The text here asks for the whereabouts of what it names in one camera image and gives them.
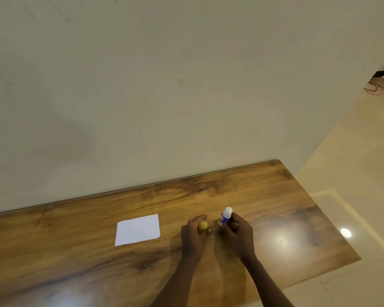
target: wooden table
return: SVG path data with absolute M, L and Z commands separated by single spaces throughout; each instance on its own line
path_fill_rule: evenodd
M 359 260 L 280 161 L 0 214 L 0 306 L 148 306 L 180 259 L 180 228 L 226 206 L 285 288 Z M 161 237 L 115 247 L 117 222 L 159 215 Z M 234 252 L 210 235 L 189 306 L 258 299 Z

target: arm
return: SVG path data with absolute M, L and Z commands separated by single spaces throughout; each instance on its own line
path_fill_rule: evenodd
M 179 265 L 161 293 L 158 294 L 151 307 L 188 305 L 189 290 L 195 268 L 205 248 L 206 236 L 209 231 L 198 231 L 198 226 L 208 216 L 203 214 L 195 217 L 181 228 L 182 258 Z
M 283 292 L 269 276 L 262 263 L 257 259 L 253 244 L 253 228 L 239 215 L 232 212 L 228 224 L 221 231 L 226 233 L 231 246 L 255 282 L 264 307 L 293 307 Z

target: tiled floor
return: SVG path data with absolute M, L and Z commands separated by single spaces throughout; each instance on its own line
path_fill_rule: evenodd
M 384 307 L 384 94 L 364 92 L 296 178 L 339 230 L 350 230 L 362 260 L 286 295 L 296 307 Z

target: forearm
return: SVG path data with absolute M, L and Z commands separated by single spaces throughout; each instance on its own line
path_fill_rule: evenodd
M 151 307 L 188 305 L 192 277 L 198 262 L 193 259 L 181 259 L 168 283 L 159 293 Z
M 264 307 L 293 307 L 256 256 L 242 260 L 242 262 L 255 282 Z

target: yellow cap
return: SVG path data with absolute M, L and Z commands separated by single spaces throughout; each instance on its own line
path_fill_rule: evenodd
M 206 223 L 205 221 L 202 221 L 199 224 L 199 230 L 205 230 L 206 228 L 208 228 L 208 223 Z

